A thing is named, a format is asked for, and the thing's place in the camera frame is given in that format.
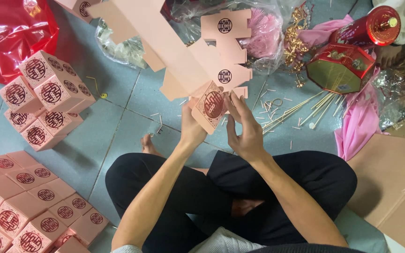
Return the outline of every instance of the forearm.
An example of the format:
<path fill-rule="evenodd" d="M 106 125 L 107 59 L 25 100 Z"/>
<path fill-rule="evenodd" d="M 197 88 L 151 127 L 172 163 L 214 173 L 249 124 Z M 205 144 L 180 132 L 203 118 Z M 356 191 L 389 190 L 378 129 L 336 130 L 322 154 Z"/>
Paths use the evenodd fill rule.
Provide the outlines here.
<path fill-rule="evenodd" d="M 137 194 L 121 218 L 112 239 L 112 250 L 130 244 L 142 248 L 193 150 L 179 143 L 170 158 Z"/>
<path fill-rule="evenodd" d="M 267 154 L 251 165 L 273 190 L 284 212 L 307 242 L 348 247 L 326 212 L 276 164 L 271 155 Z"/>

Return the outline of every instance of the black pants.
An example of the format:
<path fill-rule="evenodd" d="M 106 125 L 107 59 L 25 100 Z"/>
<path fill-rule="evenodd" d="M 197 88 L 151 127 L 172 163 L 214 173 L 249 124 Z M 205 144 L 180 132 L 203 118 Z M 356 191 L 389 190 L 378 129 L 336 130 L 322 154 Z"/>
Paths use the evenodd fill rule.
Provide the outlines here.
<path fill-rule="evenodd" d="M 335 219 L 356 190 L 357 177 L 338 156 L 302 151 L 273 157 Z M 106 174 L 106 187 L 120 215 L 165 162 L 165 158 L 128 153 Z M 242 218 L 231 218 L 234 198 L 265 202 Z M 304 243 L 267 183 L 239 156 L 218 151 L 207 176 L 184 167 L 165 208 L 143 246 L 145 253 L 186 253 L 208 236 L 186 213 L 222 217 L 223 226 L 262 245 Z"/>

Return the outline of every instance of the person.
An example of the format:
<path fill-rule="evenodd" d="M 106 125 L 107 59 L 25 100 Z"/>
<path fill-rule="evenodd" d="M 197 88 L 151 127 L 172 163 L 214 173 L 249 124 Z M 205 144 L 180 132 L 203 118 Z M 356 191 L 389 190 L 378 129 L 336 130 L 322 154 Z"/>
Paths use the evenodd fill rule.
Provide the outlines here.
<path fill-rule="evenodd" d="M 180 141 L 169 158 L 155 150 L 148 134 L 142 153 L 120 156 L 107 171 L 106 187 L 121 217 L 114 253 L 271 252 L 263 247 L 301 243 L 348 247 L 333 222 L 357 185 L 344 160 L 316 151 L 271 156 L 243 96 L 231 92 L 224 98 L 226 128 L 238 156 L 218 151 L 209 169 L 186 167 L 207 136 L 191 115 L 194 101 L 182 108 Z M 235 122 L 243 125 L 241 135 Z M 186 214 L 216 217 L 223 226 L 209 236 Z"/>
<path fill-rule="evenodd" d="M 381 69 L 386 69 L 401 59 L 402 45 L 405 44 L 405 0 L 372 0 L 372 3 L 374 8 L 387 5 L 396 9 L 401 19 L 401 32 L 395 42 L 375 48 L 376 65 Z"/>

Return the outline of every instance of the hand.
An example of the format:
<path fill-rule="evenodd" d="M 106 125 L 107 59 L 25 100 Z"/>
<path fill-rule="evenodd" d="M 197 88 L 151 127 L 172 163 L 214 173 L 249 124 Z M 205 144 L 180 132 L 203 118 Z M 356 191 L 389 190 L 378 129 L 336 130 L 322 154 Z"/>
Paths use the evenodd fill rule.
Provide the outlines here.
<path fill-rule="evenodd" d="M 192 98 L 182 107 L 180 143 L 191 149 L 196 149 L 207 136 L 207 132 L 192 116 L 192 108 L 197 102 L 198 98 Z"/>
<path fill-rule="evenodd" d="M 402 46 L 377 46 L 374 51 L 376 52 L 376 66 L 381 69 L 391 67 L 401 58 Z"/>
<path fill-rule="evenodd" d="M 240 98 L 231 91 L 230 96 L 225 96 L 225 104 L 229 109 L 228 131 L 229 146 L 248 163 L 262 159 L 267 152 L 263 148 L 262 127 L 254 119 L 251 110 L 246 105 L 243 96 Z M 237 136 L 235 121 L 243 126 L 243 133 Z"/>

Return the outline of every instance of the red plastic bag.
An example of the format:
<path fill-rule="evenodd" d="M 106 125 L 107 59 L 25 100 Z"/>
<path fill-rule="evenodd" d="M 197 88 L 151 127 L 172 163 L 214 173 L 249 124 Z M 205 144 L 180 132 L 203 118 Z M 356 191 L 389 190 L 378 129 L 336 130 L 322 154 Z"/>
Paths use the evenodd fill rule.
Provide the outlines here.
<path fill-rule="evenodd" d="M 20 63 L 37 51 L 53 55 L 58 36 L 46 0 L 0 0 L 0 83 L 19 76 Z"/>

